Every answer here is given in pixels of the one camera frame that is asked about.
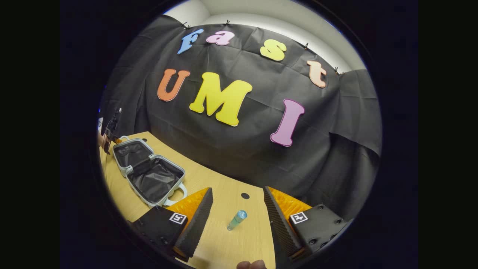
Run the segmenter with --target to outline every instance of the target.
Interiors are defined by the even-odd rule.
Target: textured black pad
[[[302,246],[299,239],[287,223],[284,214],[282,214],[279,205],[275,201],[268,187],[264,187],[264,202],[267,207],[267,213],[269,214],[269,220],[273,222],[272,227],[277,234],[282,250],[287,256],[291,256],[299,251]]]
[[[212,202],[212,188],[209,188],[194,213],[191,222],[176,241],[175,246],[181,250],[186,257],[192,257],[197,244],[199,244],[199,239],[201,239],[204,226],[211,211]]]

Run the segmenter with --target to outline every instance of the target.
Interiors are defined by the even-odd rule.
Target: small bottle
[[[232,231],[232,229],[239,225],[239,223],[241,223],[245,218],[247,218],[247,213],[244,210],[239,210],[229,223],[228,230]]]

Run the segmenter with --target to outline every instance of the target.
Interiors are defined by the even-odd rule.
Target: suitcase handle
[[[183,197],[180,199],[180,200],[182,200],[182,199],[184,199],[184,198],[187,197],[186,186],[181,182],[181,183],[178,185],[178,187],[181,188],[181,189],[183,190],[183,192],[184,192]],[[171,205],[175,204],[176,202],[178,202],[178,201],[171,201],[170,199],[166,198],[166,200],[164,201],[163,205],[165,205],[165,206],[171,206]]]

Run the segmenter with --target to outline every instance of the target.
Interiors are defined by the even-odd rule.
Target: white wall
[[[200,0],[190,0],[181,3],[166,11],[165,15],[171,16],[181,23],[190,26],[202,25],[203,21],[211,16],[209,10]]]
[[[231,23],[288,36],[324,58],[339,72],[366,69],[348,40],[331,24],[291,0],[190,0],[165,13],[186,25]]]
[[[309,43],[308,47],[313,52],[320,55],[332,67],[338,67],[339,72],[352,70],[348,63],[323,40],[293,24],[275,18],[256,14],[230,13],[211,16],[202,24],[226,23],[226,20],[230,20],[233,24],[251,25],[283,34],[303,45]]]

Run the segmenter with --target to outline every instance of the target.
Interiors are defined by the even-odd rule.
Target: foam letter
[[[171,79],[171,76],[176,74],[176,70],[174,69],[166,69],[164,71],[164,76],[161,82],[159,83],[158,86],[158,98],[163,100],[163,101],[171,101],[176,97],[176,95],[179,92],[179,89],[181,88],[181,85],[184,82],[184,79],[189,76],[189,71],[181,70],[178,72],[178,79],[176,80],[176,83],[174,84],[173,89],[170,92],[166,92],[166,86],[169,83],[169,80]]]
[[[206,99],[207,115],[211,116],[221,104],[224,104],[221,111],[216,113],[216,119],[231,126],[237,126],[239,124],[239,108],[246,93],[252,90],[252,85],[242,80],[236,80],[221,91],[218,74],[206,72],[202,77],[203,84],[197,93],[196,100],[189,105],[189,109],[202,113],[204,99]]]
[[[264,47],[261,47],[261,54],[267,58],[271,58],[274,61],[280,61],[284,59],[287,48],[283,43],[277,40],[268,39],[264,41]]]
[[[309,77],[312,83],[315,85],[325,88],[326,83],[322,81],[322,74],[327,75],[327,71],[322,68],[322,65],[316,61],[307,61],[307,64],[310,65]]]
[[[234,37],[232,32],[228,31],[219,31],[216,32],[215,35],[212,35],[206,39],[209,43],[216,43],[219,46],[225,46],[229,44],[229,40]]]
[[[181,44],[181,48],[178,51],[178,54],[183,53],[184,51],[188,50],[190,47],[192,47],[191,43],[196,41],[197,35],[204,32],[203,29],[199,29],[195,32],[192,32],[188,34],[187,36],[182,38],[183,43]]]
[[[282,146],[292,145],[292,132],[295,125],[305,110],[304,107],[291,99],[284,100],[285,111],[282,116],[281,124],[275,133],[271,135],[271,141]]]

